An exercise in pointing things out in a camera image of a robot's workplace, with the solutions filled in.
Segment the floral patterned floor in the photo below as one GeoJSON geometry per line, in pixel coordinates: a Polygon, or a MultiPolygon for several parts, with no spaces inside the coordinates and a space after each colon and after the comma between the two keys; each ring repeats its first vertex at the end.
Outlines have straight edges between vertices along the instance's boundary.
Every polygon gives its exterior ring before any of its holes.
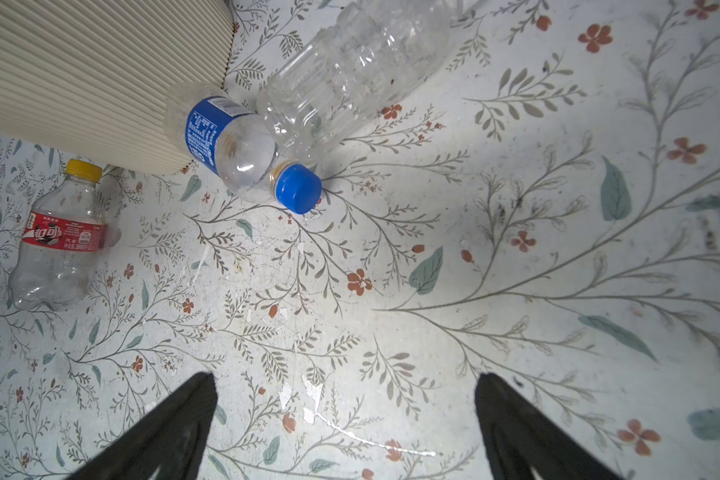
{"type": "MultiPolygon", "coordinates": [[[[345,4],[230,4],[230,93],[345,4]]],[[[306,216],[107,168],[89,298],[18,312],[70,158],[0,138],[0,478],[67,475],[199,370],[202,478],[485,478],[480,372],[626,478],[720,478],[720,0],[488,2],[306,216]]]]}

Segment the clear plastic bottle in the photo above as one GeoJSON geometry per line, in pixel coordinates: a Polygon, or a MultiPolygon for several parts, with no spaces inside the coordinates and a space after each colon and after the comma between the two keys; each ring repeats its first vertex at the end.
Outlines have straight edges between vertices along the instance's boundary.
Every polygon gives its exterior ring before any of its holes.
{"type": "Polygon", "coordinates": [[[99,180],[101,168],[72,159],[61,185],[32,204],[8,280],[17,308],[66,310],[87,295],[106,230],[99,180]]]}
{"type": "Polygon", "coordinates": [[[259,91],[257,108],[284,152],[316,161],[443,62],[453,2],[358,0],[259,91]]]}
{"type": "Polygon", "coordinates": [[[305,214],[320,198],[320,178],[282,157],[261,118],[220,88],[173,85],[163,131],[174,146],[219,175],[243,200],[261,204],[275,198],[289,210],[305,214]]]}

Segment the red flower print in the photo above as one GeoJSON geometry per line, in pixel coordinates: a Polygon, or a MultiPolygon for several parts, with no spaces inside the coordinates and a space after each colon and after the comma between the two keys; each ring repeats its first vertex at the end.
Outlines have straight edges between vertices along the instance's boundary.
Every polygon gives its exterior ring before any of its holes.
{"type": "MultiPolygon", "coordinates": [[[[400,443],[396,440],[390,440],[389,442],[384,443],[387,447],[393,447],[393,448],[402,448],[400,446],[400,443]]],[[[387,458],[392,460],[393,462],[399,462],[403,458],[403,452],[400,452],[399,450],[390,450],[387,448],[387,458]]]]}
{"type": "Polygon", "coordinates": [[[355,292],[357,296],[362,296],[365,290],[373,290],[373,283],[371,279],[365,278],[365,270],[362,268],[358,268],[355,274],[347,275],[347,280],[349,280],[347,288],[355,292]]]}
{"type": "Polygon", "coordinates": [[[389,120],[390,118],[397,118],[397,112],[402,109],[402,105],[392,105],[391,107],[384,107],[381,114],[384,115],[384,119],[389,120]]]}
{"type": "Polygon", "coordinates": [[[517,234],[519,235],[519,238],[512,238],[511,244],[512,246],[519,245],[519,251],[527,254],[528,247],[536,245],[536,239],[528,238],[528,232],[525,230],[520,230],[517,234]]]}
{"type": "Polygon", "coordinates": [[[285,427],[285,431],[293,433],[296,431],[296,419],[291,417],[291,413],[288,412],[282,417],[282,426],[285,427]]]}
{"type": "Polygon", "coordinates": [[[181,306],[184,309],[184,313],[192,313],[192,309],[195,308],[195,304],[189,301],[189,299],[184,300],[181,306]]]}
{"type": "Polygon", "coordinates": [[[680,157],[682,157],[682,163],[692,165],[695,164],[697,159],[696,155],[701,155],[703,152],[706,151],[706,145],[704,144],[698,144],[690,146],[690,140],[688,140],[688,137],[680,137],[674,140],[674,144],[677,145],[679,148],[676,150],[671,150],[669,153],[666,154],[667,157],[669,157],[670,160],[676,160],[680,157]]]}
{"type": "Polygon", "coordinates": [[[692,17],[695,15],[695,17],[699,20],[706,20],[707,18],[709,18],[710,13],[716,12],[720,7],[720,4],[718,3],[706,5],[706,0],[695,0],[695,2],[693,2],[693,5],[695,5],[695,8],[685,10],[685,16],[692,17]]]}
{"type": "Polygon", "coordinates": [[[626,422],[626,426],[630,432],[618,430],[618,438],[626,443],[634,443],[636,441],[637,444],[634,446],[634,451],[637,452],[637,455],[641,457],[651,456],[650,447],[648,447],[645,441],[658,443],[661,441],[661,436],[655,430],[643,430],[642,423],[636,419],[626,422]]]}
{"type": "Polygon", "coordinates": [[[586,33],[582,33],[578,36],[578,41],[586,43],[586,50],[591,53],[599,52],[600,45],[606,45],[613,42],[613,37],[610,36],[610,25],[605,25],[600,28],[599,24],[593,23],[586,29],[586,33]]]}
{"type": "Polygon", "coordinates": [[[541,15],[539,19],[536,20],[536,26],[541,32],[546,32],[550,24],[552,24],[552,19],[546,15],[541,15]]]}
{"type": "Polygon", "coordinates": [[[144,368],[144,359],[136,355],[136,361],[130,364],[130,368],[136,370],[136,373],[141,372],[144,368]]]}

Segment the empty plastic bottle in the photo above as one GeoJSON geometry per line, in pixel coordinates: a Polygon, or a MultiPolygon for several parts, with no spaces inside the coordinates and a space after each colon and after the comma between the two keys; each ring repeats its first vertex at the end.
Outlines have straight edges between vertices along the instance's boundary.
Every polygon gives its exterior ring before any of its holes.
{"type": "Polygon", "coordinates": [[[61,185],[32,204],[8,280],[17,308],[66,310],[85,298],[106,230],[99,180],[101,168],[72,159],[61,185]]]}
{"type": "Polygon", "coordinates": [[[421,84],[447,56],[453,5],[461,3],[346,6],[259,91],[259,115],[280,148],[313,163],[421,84]]]}
{"type": "Polygon", "coordinates": [[[261,204],[277,199],[289,210],[305,214],[320,198],[320,178],[282,157],[261,118],[220,88],[173,85],[163,130],[174,146],[219,175],[243,200],[261,204]]]}

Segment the white paint stain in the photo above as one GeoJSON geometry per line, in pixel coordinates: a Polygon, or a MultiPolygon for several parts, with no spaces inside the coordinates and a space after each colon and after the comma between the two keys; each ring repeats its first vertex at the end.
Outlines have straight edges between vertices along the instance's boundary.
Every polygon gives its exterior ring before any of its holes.
{"type": "Polygon", "coordinates": [[[280,390],[280,409],[284,412],[285,408],[288,406],[288,402],[291,401],[291,396],[293,395],[293,389],[288,384],[288,382],[285,383],[285,385],[282,386],[282,389],[280,390]]]}
{"type": "Polygon", "coordinates": [[[306,407],[304,407],[304,421],[309,425],[315,425],[315,413],[306,407]]]}

